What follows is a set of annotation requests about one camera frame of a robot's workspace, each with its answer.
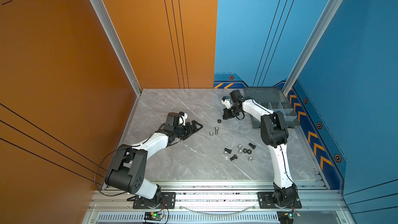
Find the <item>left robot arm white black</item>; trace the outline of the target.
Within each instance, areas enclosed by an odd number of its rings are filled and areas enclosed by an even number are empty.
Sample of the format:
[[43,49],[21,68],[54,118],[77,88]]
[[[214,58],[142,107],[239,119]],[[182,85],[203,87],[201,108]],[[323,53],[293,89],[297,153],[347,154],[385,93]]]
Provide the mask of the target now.
[[148,139],[134,145],[120,145],[105,176],[105,184],[134,194],[151,208],[161,204],[161,186],[145,178],[147,160],[175,139],[186,140],[203,125],[193,120],[185,124],[163,124]]

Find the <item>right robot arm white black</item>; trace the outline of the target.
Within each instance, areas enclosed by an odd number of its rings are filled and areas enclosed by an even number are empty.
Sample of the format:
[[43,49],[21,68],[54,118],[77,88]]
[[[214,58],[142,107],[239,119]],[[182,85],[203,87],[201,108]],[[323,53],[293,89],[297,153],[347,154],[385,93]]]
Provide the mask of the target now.
[[238,117],[248,113],[260,121],[261,139],[268,147],[274,170],[274,193],[270,203],[278,208],[302,208],[298,188],[292,179],[287,156],[289,132],[282,112],[270,110],[255,100],[237,96],[224,96],[223,119]]

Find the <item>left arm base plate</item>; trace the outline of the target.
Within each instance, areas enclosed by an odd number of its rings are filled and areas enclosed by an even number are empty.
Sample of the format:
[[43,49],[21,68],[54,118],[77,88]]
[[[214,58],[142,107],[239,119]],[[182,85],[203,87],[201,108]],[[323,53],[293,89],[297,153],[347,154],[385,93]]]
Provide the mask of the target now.
[[160,195],[155,196],[153,199],[144,197],[135,197],[133,203],[134,209],[174,209],[176,203],[176,192],[161,192]]

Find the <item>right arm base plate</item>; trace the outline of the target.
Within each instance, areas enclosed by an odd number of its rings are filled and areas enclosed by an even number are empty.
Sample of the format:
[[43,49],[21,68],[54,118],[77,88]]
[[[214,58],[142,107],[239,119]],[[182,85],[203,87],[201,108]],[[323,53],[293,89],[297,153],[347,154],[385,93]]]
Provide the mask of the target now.
[[297,193],[283,195],[278,192],[258,192],[258,203],[261,209],[301,209],[302,203]]

